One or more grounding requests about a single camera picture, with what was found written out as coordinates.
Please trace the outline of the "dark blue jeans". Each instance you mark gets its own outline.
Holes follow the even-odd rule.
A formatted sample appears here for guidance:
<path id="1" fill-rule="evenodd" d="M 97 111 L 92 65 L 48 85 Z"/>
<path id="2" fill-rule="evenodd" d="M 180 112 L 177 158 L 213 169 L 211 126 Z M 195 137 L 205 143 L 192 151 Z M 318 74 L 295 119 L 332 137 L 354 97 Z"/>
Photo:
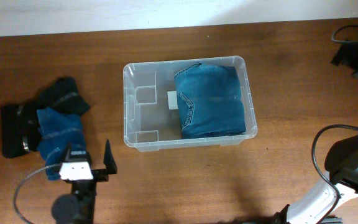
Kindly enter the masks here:
<path id="1" fill-rule="evenodd" d="M 234 67 L 196 63 L 174 76 L 184 139 L 246 132 L 241 84 Z"/>

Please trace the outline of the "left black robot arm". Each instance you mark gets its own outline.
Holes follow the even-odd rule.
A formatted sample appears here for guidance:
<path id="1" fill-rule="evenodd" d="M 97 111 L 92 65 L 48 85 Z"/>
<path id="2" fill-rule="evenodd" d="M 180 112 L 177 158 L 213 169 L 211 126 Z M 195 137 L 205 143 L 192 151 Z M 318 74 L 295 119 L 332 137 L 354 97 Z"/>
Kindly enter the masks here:
<path id="1" fill-rule="evenodd" d="M 57 224 L 92 224 L 97 196 L 97 183 L 107 182 L 117 173 L 110 142 L 104 148 L 103 169 L 91 168 L 91 157 L 87 150 L 74 151 L 67 146 L 60 166 L 60 178 L 71 185 L 71 192 L 59 196 L 51 208 Z"/>

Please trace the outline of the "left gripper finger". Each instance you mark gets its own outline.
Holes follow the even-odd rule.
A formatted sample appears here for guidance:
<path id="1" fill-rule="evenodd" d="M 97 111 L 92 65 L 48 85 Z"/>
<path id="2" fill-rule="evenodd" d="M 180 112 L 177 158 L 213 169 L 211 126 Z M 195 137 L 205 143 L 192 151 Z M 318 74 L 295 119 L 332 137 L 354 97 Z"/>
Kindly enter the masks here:
<path id="1" fill-rule="evenodd" d="M 109 140 L 106 140 L 103 163 L 108 174 L 117 174 L 117 165 L 111 152 Z"/>
<path id="2" fill-rule="evenodd" d="M 62 152 L 61 163 L 69 162 L 71 157 L 71 144 L 69 143 Z"/>

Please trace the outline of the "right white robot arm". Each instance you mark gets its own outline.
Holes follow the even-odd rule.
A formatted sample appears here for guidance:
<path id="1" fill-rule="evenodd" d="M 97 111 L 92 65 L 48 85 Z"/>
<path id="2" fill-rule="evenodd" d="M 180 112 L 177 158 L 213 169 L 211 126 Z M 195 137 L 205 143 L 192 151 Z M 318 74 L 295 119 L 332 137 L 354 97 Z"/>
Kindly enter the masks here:
<path id="1" fill-rule="evenodd" d="M 350 67 L 352 76 L 358 78 L 358 42 L 344 41 L 331 63 Z M 302 199 L 276 213 L 275 223 L 335 223 L 329 215 L 358 197 L 358 127 L 333 124 L 320 130 L 317 137 L 330 129 L 353 130 L 357 135 L 340 140 L 330 148 L 323 170 L 316 163 L 316 144 L 312 145 L 312 162 L 320 179 Z"/>

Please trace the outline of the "teal blue garment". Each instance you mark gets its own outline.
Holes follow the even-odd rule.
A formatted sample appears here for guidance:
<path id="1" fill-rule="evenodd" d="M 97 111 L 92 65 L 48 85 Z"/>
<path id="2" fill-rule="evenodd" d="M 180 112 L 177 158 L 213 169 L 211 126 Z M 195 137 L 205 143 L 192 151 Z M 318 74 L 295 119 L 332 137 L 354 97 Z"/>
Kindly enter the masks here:
<path id="1" fill-rule="evenodd" d="M 39 133 L 37 150 L 47 167 L 48 180 L 59 180 L 62 152 L 70 143 L 74 151 L 86 150 L 81 119 L 76 114 L 61 114 L 51 108 L 37 110 Z"/>

